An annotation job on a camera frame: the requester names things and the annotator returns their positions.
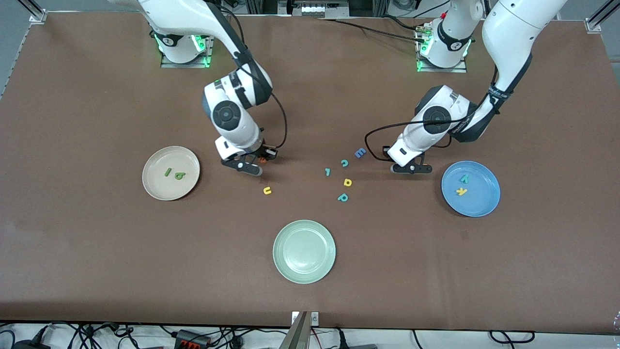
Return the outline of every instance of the light green plate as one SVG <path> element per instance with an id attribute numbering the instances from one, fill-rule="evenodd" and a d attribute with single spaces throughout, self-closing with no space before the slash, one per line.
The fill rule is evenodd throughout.
<path id="1" fill-rule="evenodd" d="M 336 260 L 334 238 L 313 220 L 297 220 L 282 228 L 273 243 L 273 261 L 282 276 L 311 284 L 329 273 Z"/>

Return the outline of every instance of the white floor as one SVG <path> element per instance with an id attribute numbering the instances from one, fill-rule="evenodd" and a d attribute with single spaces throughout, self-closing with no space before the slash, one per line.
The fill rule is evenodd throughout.
<path id="1" fill-rule="evenodd" d="M 31 340 L 32 337 L 44 326 L 44 324 L 13 324 L 0 327 L 0 330 L 9 329 L 15 332 L 17 341 Z M 166 334 L 157 326 L 134 326 L 136 330 L 132 336 L 138 342 L 141 349 L 151 347 L 164 347 L 165 349 L 174 348 L 174 339 Z M 195 333 L 210 333 L 217 331 L 217 327 L 166 327 L 167 330 L 191 330 Z M 317 329 L 322 348 L 330 348 L 340 344 L 338 332 L 333 329 Z M 375 344 L 378 349 L 418 349 L 414 342 L 413 333 L 410 330 L 357 330 L 345 329 L 347 344 L 350 347 L 356 345 Z M 424 349 L 455 348 L 455 349 L 498 349 L 510 348 L 509 345 L 501 345 L 493 342 L 488 332 L 479 331 L 441 331 L 441 330 L 417 330 L 420 344 Z M 67 348 L 74 330 L 66 325 L 53 325 L 43 336 L 43 344 L 49 345 L 52 349 Z M 523 333 L 510 333 L 514 340 L 522 340 L 529 335 Z M 495 333 L 496 338 L 502 338 L 500 333 Z M 262 333 L 254 331 L 244 337 L 243 349 L 264 349 L 278 348 L 284 335 L 281 333 Z M 114 349 L 117 347 L 118 338 L 112 335 L 111 331 L 103 330 L 97 332 L 95 336 L 97 342 L 103 349 Z M 559 333 L 537 333 L 536 338 L 528 344 L 516 344 L 516 348 L 523 349 L 582 349 L 582 348 L 601 348 L 618 349 L 620 336 L 614 335 L 576 335 Z M 314 338 L 309 342 L 309 349 L 319 349 Z M 79 349 L 79 340 L 73 343 L 73 348 Z M 11 347 L 11 336 L 3 333 L 0 335 L 0 348 L 9 349 Z M 120 349 L 134 349 L 129 340 L 124 340 Z"/>

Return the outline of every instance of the plate rim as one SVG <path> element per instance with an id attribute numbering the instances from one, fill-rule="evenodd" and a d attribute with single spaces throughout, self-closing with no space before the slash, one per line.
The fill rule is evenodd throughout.
<path id="1" fill-rule="evenodd" d="M 280 269 L 280 266 L 278 265 L 278 263 L 276 263 L 276 244 L 278 242 L 278 239 L 280 238 L 282 232 L 289 226 L 292 224 L 298 224 L 299 222 L 310 222 L 312 224 L 317 224 L 318 226 L 320 226 L 322 229 L 324 229 L 324 231 L 327 233 L 326 237 L 329 237 L 329 241 L 327 241 L 327 247 L 329 248 L 329 245 L 331 244 L 334 247 L 334 253 L 333 256 L 331 258 L 329 258 L 329 267 L 327 268 L 325 274 L 321 275 L 320 278 L 317 279 L 311 279 L 310 281 L 296 281 L 296 280 L 292 280 L 290 279 L 287 275 L 285 275 L 282 270 Z M 327 274 L 329 274 L 330 271 L 332 271 L 332 268 L 334 267 L 334 263 L 336 261 L 336 242 L 334 240 L 334 237 L 332 236 L 332 233 L 329 231 L 329 229 L 327 229 L 327 227 L 325 227 L 325 225 L 322 225 L 319 222 L 316 222 L 315 220 L 311 220 L 311 219 L 298 219 L 295 220 L 293 222 L 290 222 L 289 224 L 286 224 L 282 229 L 280 229 L 280 231 L 278 232 L 278 235 L 276 235 L 274 241 L 273 241 L 273 248 L 272 248 L 272 258 L 273 258 L 273 264 L 275 265 L 275 268 L 278 270 L 278 272 L 280 273 L 280 275 L 282 275 L 285 279 L 287 279 L 288 281 L 291 281 L 292 283 L 296 283 L 296 284 L 312 284 L 312 283 L 316 283 L 318 281 L 320 281 L 321 279 L 325 278 L 327 276 Z M 293 274 L 298 274 L 295 271 L 293 271 L 292 269 L 288 268 Z"/>
<path id="2" fill-rule="evenodd" d="M 145 183 L 145 177 L 146 177 L 146 167 L 149 165 L 149 163 L 151 162 L 151 160 L 159 153 L 163 152 L 164 150 L 170 149 L 170 148 L 178 148 L 178 149 L 182 149 L 183 151 L 187 151 L 189 152 L 189 154 L 196 160 L 196 162 L 198 163 L 198 173 L 196 176 L 196 180 L 194 183 L 192 183 L 192 186 L 189 188 L 189 190 L 186 193 L 183 193 L 183 195 L 177 196 L 177 197 L 173 197 L 171 199 L 162 199 L 161 197 L 157 197 L 155 196 L 153 193 L 151 193 L 149 191 L 149 189 L 146 187 L 146 183 Z M 185 148 L 181 145 L 169 145 L 168 147 L 164 147 L 161 148 L 160 150 L 154 152 L 149 158 L 148 160 L 146 160 L 146 163 L 144 163 L 144 167 L 142 168 L 142 187 L 144 187 L 144 190 L 153 198 L 160 200 L 160 201 L 174 201 L 174 200 L 178 200 L 181 197 L 184 197 L 185 195 L 189 194 L 190 191 L 192 191 L 192 189 L 196 186 L 196 184 L 198 183 L 198 179 L 200 177 L 200 160 L 198 159 L 198 157 L 196 156 L 196 154 L 191 151 L 188 148 Z"/>
<path id="3" fill-rule="evenodd" d="M 459 164 L 463 164 L 463 163 L 473 163 L 473 164 L 476 164 L 476 165 L 482 166 L 485 170 L 487 170 L 487 171 L 491 174 L 491 176 L 493 176 L 493 179 L 494 179 L 494 180 L 495 180 L 495 182 L 497 183 L 497 192 L 498 192 L 498 194 L 499 194 L 499 197 L 498 197 L 498 199 L 497 199 L 497 203 L 495 203 L 495 205 L 493 206 L 493 208 L 492 208 L 490 211 L 488 211 L 487 213 L 485 213 L 485 214 L 481 214 L 481 215 L 470 215 L 470 214 L 465 214 L 465 213 L 463 213 L 463 212 L 461 212 L 461 211 L 457 210 L 454 206 L 452 206 L 452 204 L 451 204 L 451 203 L 449 202 L 449 200 L 448 200 L 448 197 L 447 197 L 447 195 L 446 195 L 446 191 L 445 191 L 445 189 L 444 189 L 444 187 L 443 187 L 443 181 L 446 179 L 446 175 L 448 174 L 448 172 L 450 172 L 450 169 L 452 169 L 452 167 L 455 167 L 455 166 L 457 166 L 457 165 L 459 165 Z M 498 181 L 498 180 L 497 180 L 497 177 L 495 176 L 495 173 L 493 173 L 493 171 L 491 171 L 488 167 L 484 166 L 483 164 L 481 164 L 481 163 L 479 163 L 479 162 L 477 162 L 477 161 L 473 161 L 473 160 L 461 160 L 461 161 L 457 161 L 457 162 L 453 163 L 452 165 L 450 165 L 450 166 L 446 169 L 446 171 L 444 171 L 444 172 L 443 172 L 443 176 L 441 177 L 441 195 L 443 196 L 443 199 L 446 201 L 446 203 L 447 203 L 450 207 L 452 207 L 452 209 L 453 209 L 455 212 L 457 212 L 458 214 L 462 214 L 462 215 L 464 215 L 464 216 L 466 216 L 466 217 L 480 218 L 480 217 L 484 217 L 485 215 L 490 214 L 491 212 L 493 212 L 493 211 L 497 208 L 497 206 L 499 206 L 499 204 L 500 204 L 500 200 L 502 199 L 502 188 L 501 188 L 501 186 L 500 186 L 500 181 Z"/>

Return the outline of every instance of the gray floor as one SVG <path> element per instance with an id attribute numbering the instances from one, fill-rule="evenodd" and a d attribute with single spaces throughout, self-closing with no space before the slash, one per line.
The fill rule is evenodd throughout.
<path id="1" fill-rule="evenodd" d="M 125 7 L 114 6 L 106 0 L 37 0 L 37 2 L 49 11 L 124 11 L 125 9 Z M 423 0 L 423 2 L 439 4 L 441 0 Z M 603 3 L 605 0 L 569 0 L 560 11 L 560 18 L 583 20 Z M 20 43 L 29 26 L 29 17 L 28 11 L 17 0 L 0 0 L 0 37 L 2 38 L 0 40 L 0 83 L 7 81 L 7 77 L 11 74 Z M 620 11 L 611 16 L 602 25 L 602 29 L 603 42 L 620 84 Z"/>

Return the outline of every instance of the blue plate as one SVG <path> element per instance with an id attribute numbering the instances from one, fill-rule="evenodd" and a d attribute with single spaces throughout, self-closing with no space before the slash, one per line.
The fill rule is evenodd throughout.
<path id="1" fill-rule="evenodd" d="M 467 184 L 461 182 L 468 175 Z M 467 189 L 462 196 L 457 189 Z M 497 207 L 500 202 L 500 184 L 493 172 L 474 161 L 459 161 L 452 164 L 441 179 L 443 197 L 456 212 L 469 217 L 482 217 Z"/>

